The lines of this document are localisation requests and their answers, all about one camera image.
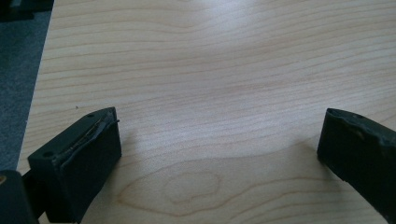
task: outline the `gray carpet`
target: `gray carpet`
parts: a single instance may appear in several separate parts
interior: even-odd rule
[[[32,102],[50,12],[0,23],[0,170],[15,170]]]

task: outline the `wooden tabletop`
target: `wooden tabletop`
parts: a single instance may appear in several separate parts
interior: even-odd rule
[[[56,1],[19,171],[109,106],[83,223],[386,223],[316,149],[328,107],[396,129],[396,2]]]

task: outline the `black object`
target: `black object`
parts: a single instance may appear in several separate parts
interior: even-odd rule
[[[33,19],[34,12],[51,11],[54,0],[21,0],[18,7],[12,7],[12,0],[0,0],[0,22]]]
[[[388,223],[396,223],[396,132],[361,115],[329,108],[318,159]]]
[[[50,222],[80,222],[120,156],[116,109],[93,112],[28,157],[31,170],[23,184],[17,172],[0,173],[6,177],[0,185],[0,216],[11,224],[37,223],[45,211]],[[23,209],[3,209],[10,204]]]

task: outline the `wooden table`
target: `wooden table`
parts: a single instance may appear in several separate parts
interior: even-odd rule
[[[56,1],[19,170],[108,106],[83,223],[385,223],[316,148],[327,107],[396,129],[396,2]]]

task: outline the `hole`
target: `hole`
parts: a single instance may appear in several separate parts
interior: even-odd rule
[[[43,154],[43,157],[51,157],[51,156],[53,156],[53,153],[52,152],[45,152],[44,154]]]
[[[364,116],[362,116],[362,115],[353,115],[353,118],[355,118],[355,119],[364,119]]]
[[[6,182],[7,177],[5,175],[0,175],[0,185],[2,185],[4,182]]]

